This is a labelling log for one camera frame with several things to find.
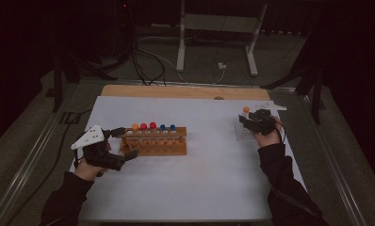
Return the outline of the wooden test tube rack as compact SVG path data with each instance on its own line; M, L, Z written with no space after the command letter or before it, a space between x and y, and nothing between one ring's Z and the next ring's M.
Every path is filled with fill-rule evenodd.
M141 133L140 128L137 135L133 135L132 128L127 128L126 133L120 136L121 147L120 152L126 153L133 150L139 151L139 156L161 156L161 155L186 155L187 151L187 128L186 127L176 127L175 135L175 150L172 151L170 127L166 127L166 134L161 134L160 127L156 128L156 144L153 147L151 144L150 127L147 128L146 132L146 146L141 145ZM167 144L165 147L162 145L161 137L165 137ZM134 137L138 138L139 146L135 146Z

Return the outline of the person's right hand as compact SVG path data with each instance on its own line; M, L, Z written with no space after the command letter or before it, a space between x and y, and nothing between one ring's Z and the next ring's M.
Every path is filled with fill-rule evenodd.
M253 134L253 137L258 142L258 145L260 148L282 142L281 130L283 128L283 124L278 118L274 118L274 119L275 119L275 129L272 132L270 132L266 136L257 134L257 133Z

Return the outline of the metal floor rail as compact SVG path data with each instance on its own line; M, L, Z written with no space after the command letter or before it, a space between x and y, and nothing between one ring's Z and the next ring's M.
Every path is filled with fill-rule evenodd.
M326 137L322 134L322 132L318 128L317 123L313 119L311 112L312 104L309 98L307 96L301 95L299 95L298 98L301 103L303 112L305 114L305 118L308 120L309 125L311 126L312 131L315 134L320 150L324 155L328 171L330 172L334 180L334 185L338 191L340 200L343 202L345 206L346 212L348 213L352 226L367 226L364 216L358 207L358 203L356 199L353 197L351 188L347 183L343 175L343 172L338 166L338 163L334 157L331 147L327 143Z
M9 183L3 197L0 200L0 226L4 226L8 222L8 217L10 215L11 209L17 202L24 185L26 184L32 170L35 168L39 159L41 158L41 153L46 147L54 129L56 128L60 115L65 109L66 105L72 98L75 90L77 88L76 84L69 85L63 94L63 101L57 109L57 112L52 113L48 118L48 121L44 124L40 135L34 143L33 148L29 154L24 159L21 166L15 172L14 177Z

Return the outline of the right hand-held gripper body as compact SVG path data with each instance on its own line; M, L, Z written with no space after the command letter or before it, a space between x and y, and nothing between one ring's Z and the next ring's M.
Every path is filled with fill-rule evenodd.
M254 106L252 112L257 112L258 118L256 120L248 119L251 121L251 130L254 133L266 136L275 129L275 116L274 113L278 110L286 110L285 106L276 105L274 102L265 102Z

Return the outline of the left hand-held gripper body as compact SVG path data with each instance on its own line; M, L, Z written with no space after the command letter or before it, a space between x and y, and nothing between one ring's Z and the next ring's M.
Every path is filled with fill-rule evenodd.
M103 130L99 124L93 125L72 145L71 149L82 149L88 164L110 170L120 170L124 163L121 156L110 153L107 149L111 130Z

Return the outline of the white table sheet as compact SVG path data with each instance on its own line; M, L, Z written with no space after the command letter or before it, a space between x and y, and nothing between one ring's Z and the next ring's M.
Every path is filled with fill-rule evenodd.
M236 136L244 107L271 101L97 98L89 125L105 129L151 122L187 128L187 154L140 156L96 180L80 217L100 222L256 221L270 217L269 180L258 145Z

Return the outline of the person's left hand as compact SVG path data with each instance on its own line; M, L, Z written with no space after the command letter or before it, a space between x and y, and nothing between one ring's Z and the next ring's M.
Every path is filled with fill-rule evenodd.
M78 163L78 166L76 167L73 174L83 180L94 181L99 174L104 174L105 172L107 172L107 169L92 166L86 162L85 158L83 158Z

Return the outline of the white metal stand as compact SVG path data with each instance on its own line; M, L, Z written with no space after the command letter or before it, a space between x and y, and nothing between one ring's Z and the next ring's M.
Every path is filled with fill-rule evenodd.
M187 0L181 0L180 6L180 32L179 46L176 60L176 71L182 72L185 66L185 32L187 29L201 31L226 31L251 33L252 40L245 46L245 54L251 76L258 75L258 68L254 59L253 50L259 37L262 23L268 9L266 3L260 4L259 13L256 17L242 17L229 15L193 14L186 12Z

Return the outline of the black tripod stand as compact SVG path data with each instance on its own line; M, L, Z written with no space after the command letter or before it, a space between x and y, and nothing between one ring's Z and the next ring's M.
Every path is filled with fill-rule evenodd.
M270 84L262 85L261 89L276 89L291 80L300 78L299 84L295 87L295 93L303 96L312 91L311 115L314 121L320 124L318 112L326 51L322 36L312 32L306 39L289 73Z
M53 111L58 112L63 103L63 77L69 83L78 83L81 79L76 67L80 66L82 69L96 75L97 77L115 81L116 77L112 77L101 70L91 66L87 61L73 54L53 53L53 74L54 74L54 87L50 94L54 97Z

